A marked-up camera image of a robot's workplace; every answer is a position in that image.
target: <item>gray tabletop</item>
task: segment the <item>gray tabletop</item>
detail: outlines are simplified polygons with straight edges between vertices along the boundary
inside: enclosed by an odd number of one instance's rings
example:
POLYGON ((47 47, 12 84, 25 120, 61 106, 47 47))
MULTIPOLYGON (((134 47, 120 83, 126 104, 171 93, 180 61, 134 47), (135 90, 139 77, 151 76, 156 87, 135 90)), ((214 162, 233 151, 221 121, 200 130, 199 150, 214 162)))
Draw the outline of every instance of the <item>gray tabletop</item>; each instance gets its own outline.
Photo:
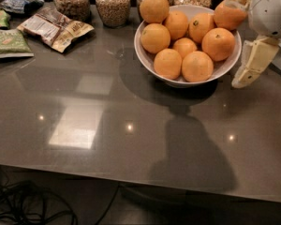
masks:
POLYGON ((28 37, 35 57, 0 59, 0 164, 281 202, 281 75, 169 87, 135 54, 136 9, 119 29, 91 9, 66 53, 28 37))

